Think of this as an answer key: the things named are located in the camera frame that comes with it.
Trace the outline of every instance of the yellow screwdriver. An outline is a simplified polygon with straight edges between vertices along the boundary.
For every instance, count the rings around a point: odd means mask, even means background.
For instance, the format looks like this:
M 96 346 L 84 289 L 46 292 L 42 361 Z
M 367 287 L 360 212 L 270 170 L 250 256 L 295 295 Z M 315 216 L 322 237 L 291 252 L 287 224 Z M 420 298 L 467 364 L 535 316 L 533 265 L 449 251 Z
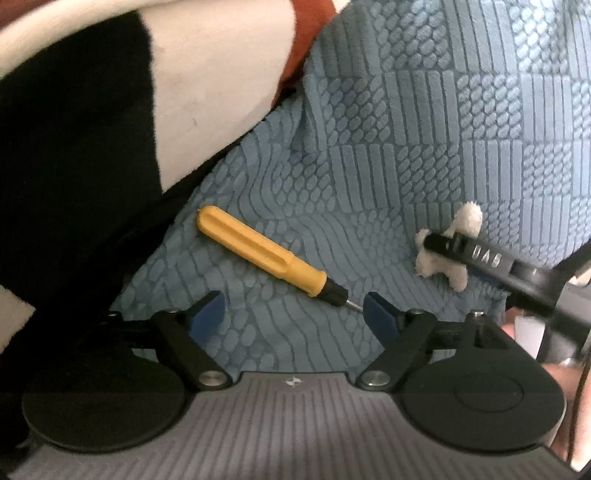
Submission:
M 349 300 L 347 289 L 329 278 L 326 272 L 316 270 L 223 210 L 215 206 L 203 207 L 197 213 L 197 227 L 250 263 L 304 290 L 310 297 L 363 312 L 363 308 Z

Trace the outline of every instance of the gray device base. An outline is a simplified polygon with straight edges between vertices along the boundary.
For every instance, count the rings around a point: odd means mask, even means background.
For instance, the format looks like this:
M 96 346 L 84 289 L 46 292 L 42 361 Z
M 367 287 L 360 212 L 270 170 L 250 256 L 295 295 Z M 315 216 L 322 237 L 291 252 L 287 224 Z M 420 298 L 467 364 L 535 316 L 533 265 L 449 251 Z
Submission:
M 14 480 L 576 476 L 543 446 L 506 456 L 444 446 L 409 423 L 389 394 L 355 388 L 344 374 L 264 373 L 244 373 L 228 390 L 196 395 L 175 426 L 144 445 L 107 455 L 44 445 L 11 475 Z

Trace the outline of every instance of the white stuffed toy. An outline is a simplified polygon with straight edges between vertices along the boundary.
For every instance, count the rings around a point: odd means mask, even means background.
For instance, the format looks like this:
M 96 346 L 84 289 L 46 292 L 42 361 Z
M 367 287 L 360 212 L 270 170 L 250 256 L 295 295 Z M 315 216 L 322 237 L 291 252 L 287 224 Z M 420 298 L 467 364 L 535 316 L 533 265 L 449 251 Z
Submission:
M 476 203 L 469 202 L 462 205 L 462 208 L 457 211 L 452 224 L 443 232 L 443 235 L 451 237 L 458 231 L 464 235 L 476 238 L 481 226 L 482 211 Z M 425 250 L 423 243 L 425 237 L 430 233 L 431 230 L 424 228 L 414 237 L 414 242 L 418 249 L 416 264 L 418 274 L 427 278 L 436 273 L 443 273 L 449 279 L 449 284 L 455 291 L 464 290 L 468 285 L 468 271 L 466 266 Z

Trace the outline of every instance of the black cable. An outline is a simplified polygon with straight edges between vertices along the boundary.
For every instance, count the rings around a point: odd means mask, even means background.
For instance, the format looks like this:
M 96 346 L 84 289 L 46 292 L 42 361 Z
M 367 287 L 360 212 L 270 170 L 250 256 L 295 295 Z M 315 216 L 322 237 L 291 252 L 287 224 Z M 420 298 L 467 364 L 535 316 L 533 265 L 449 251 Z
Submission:
M 583 396 L 583 390 L 585 389 L 585 383 L 589 376 L 589 369 L 591 369 L 591 348 L 585 354 L 583 360 L 583 371 L 579 378 L 579 384 L 577 385 L 577 391 L 574 394 L 573 401 L 573 414 L 570 419 L 569 426 L 569 449 L 566 455 L 566 462 L 570 465 L 573 461 L 574 455 L 574 441 L 576 440 L 577 433 L 577 422 L 579 421 L 579 411 L 581 408 L 581 397 Z

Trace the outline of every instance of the screwdriver tip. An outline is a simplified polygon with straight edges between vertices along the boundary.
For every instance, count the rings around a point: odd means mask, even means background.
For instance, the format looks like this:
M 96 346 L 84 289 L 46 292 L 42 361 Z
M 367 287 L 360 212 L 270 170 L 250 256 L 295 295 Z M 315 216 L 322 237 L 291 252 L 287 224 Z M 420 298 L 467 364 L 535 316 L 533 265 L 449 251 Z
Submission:
M 353 310 L 357 310 L 359 313 L 363 313 L 363 308 L 353 301 L 347 300 L 347 306 L 351 307 Z

